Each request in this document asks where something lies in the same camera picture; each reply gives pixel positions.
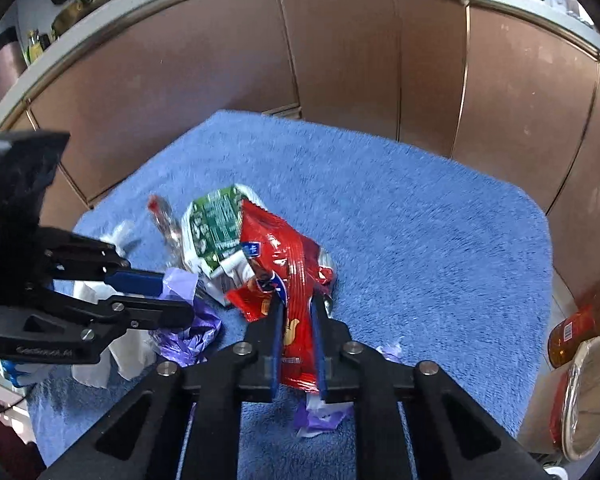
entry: food container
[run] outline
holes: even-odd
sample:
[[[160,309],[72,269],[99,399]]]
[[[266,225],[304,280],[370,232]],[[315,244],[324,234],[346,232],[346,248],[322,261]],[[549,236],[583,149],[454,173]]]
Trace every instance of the food container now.
[[[600,439],[600,336],[581,343],[574,358],[539,377],[518,441],[529,452],[587,456]]]

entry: cabinet door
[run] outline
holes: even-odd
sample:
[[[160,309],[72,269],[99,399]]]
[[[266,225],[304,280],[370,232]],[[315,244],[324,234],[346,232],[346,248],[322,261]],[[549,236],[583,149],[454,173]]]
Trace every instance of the cabinet door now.
[[[395,0],[400,18],[400,137],[451,156],[466,55],[466,8],[454,0]]]
[[[282,0],[307,121],[396,139],[398,34],[392,0]]]
[[[297,101],[278,0],[187,0],[80,59],[31,107],[69,131],[62,163],[87,200],[220,108]]]
[[[600,82],[578,156],[549,211],[554,266],[576,300],[600,287]]]
[[[520,186],[547,211],[582,138],[596,74],[566,40],[472,7],[453,158]]]
[[[40,212],[40,225],[72,230],[89,208],[69,184],[64,172],[58,168],[53,184],[46,189]]]

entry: green snack bag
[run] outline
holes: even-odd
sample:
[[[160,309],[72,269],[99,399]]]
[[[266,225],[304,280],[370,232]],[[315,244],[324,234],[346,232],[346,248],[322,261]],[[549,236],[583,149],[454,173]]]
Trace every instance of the green snack bag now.
[[[248,186],[234,184],[194,200],[182,218],[184,264],[213,278],[220,262],[240,250],[242,199],[264,207]]]

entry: metal screw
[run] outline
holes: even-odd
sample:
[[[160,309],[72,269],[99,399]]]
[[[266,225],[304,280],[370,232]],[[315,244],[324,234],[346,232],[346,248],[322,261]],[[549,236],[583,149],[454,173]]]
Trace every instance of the metal screw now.
[[[158,375],[169,377],[178,371],[178,365],[173,361],[165,361],[160,363],[155,370],[158,372]]]
[[[365,349],[362,343],[357,341],[347,341],[342,345],[342,349],[349,355],[362,354],[362,351]]]
[[[418,365],[418,369],[423,375],[435,375],[440,370],[440,367],[438,363],[433,361],[423,361]]]
[[[91,328],[85,328],[80,332],[80,339],[83,341],[92,341],[94,337],[96,337],[96,333]]]
[[[253,351],[253,346],[246,341],[240,341],[234,345],[234,354],[249,355],[251,351]]]

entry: blue rug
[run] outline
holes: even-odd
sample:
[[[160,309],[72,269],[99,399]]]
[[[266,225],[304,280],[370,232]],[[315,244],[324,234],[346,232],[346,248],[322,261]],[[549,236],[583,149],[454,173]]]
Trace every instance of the blue rug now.
[[[93,237],[136,223],[138,269],[167,259],[146,212],[150,193],[181,215],[189,202],[234,182],[316,240],[338,266],[334,316],[371,346],[402,338],[403,361],[439,362],[515,435],[538,373],[549,318],[547,222],[520,189],[453,161],[338,128],[221,111],[118,186],[76,232]],[[221,346],[242,338],[237,310],[219,312]],[[29,411],[51,464],[132,384],[88,388],[66,368],[34,391]],[[355,478],[354,425],[298,439],[301,394],[242,409],[241,479]]]

